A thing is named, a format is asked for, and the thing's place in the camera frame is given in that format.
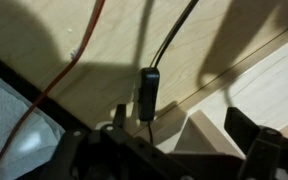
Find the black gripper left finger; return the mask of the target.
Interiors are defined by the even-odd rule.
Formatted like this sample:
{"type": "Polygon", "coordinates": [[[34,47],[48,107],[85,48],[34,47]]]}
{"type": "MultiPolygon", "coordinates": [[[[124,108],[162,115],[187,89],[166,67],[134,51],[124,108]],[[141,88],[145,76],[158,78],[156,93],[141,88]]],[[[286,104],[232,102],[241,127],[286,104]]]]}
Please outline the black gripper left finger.
{"type": "Polygon", "coordinates": [[[198,180],[192,170],[122,129],[126,107],[99,130],[70,130],[39,180],[198,180]]]}

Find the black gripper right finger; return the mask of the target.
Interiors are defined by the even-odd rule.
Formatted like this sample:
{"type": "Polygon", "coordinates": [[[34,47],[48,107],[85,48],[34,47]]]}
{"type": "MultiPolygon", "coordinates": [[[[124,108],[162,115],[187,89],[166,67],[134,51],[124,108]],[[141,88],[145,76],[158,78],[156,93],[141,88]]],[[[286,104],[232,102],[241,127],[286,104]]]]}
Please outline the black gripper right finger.
{"type": "Polygon", "coordinates": [[[278,169],[288,174],[288,138],[256,125],[236,107],[228,107],[224,129],[245,154],[239,180],[277,180],[278,169]]]}

